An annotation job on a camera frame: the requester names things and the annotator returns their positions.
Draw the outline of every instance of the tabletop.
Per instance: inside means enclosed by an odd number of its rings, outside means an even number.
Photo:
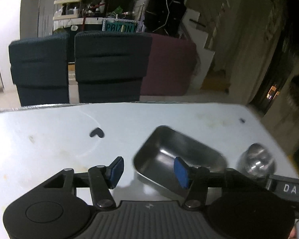
[[[86,172],[122,156],[125,170],[112,191],[116,203],[168,200],[138,179],[132,163],[160,125],[216,149],[233,168],[251,144],[261,143],[275,158],[275,174],[297,177],[275,140],[241,105],[108,103],[0,112],[0,238],[8,238],[2,223],[5,208],[67,167]],[[89,136],[97,127],[104,138]],[[78,189],[77,195],[92,204],[89,189]]]

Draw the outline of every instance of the red object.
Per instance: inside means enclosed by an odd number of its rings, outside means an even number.
[[[151,36],[152,47],[141,95],[184,95],[196,65],[196,44],[159,34]]]

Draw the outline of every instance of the white cord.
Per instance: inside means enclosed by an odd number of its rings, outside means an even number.
[[[168,20],[168,17],[169,17],[169,9],[168,9],[167,0],[166,0],[166,7],[167,7],[167,10],[168,10],[168,14],[167,14],[166,22],[165,22],[162,26],[160,26],[160,27],[158,27],[157,29],[153,30],[152,32],[155,32],[155,31],[157,31],[159,28],[162,28],[162,27],[164,27],[164,26],[166,25],[167,20]]]

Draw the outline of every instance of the white tile floor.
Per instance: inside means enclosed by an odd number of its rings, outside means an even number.
[[[69,98],[71,104],[79,103],[79,92],[77,84],[69,85]],[[234,103],[234,100],[228,94],[213,91],[200,91],[199,93],[188,91],[184,96],[141,96],[140,101]],[[0,91],[0,109],[18,108],[20,106],[21,105],[17,89],[13,91]]]

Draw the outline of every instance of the white shelf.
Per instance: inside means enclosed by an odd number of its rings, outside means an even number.
[[[82,0],[55,0],[54,4],[65,4],[65,3],[74,3],[81,2]]]
[[[61,15],[61,16],[54,16],[54,21],[60,21],[60,20],[68,20],[68,19],[76,19],[78,18],[78,14],[71,14],[71,15]]]

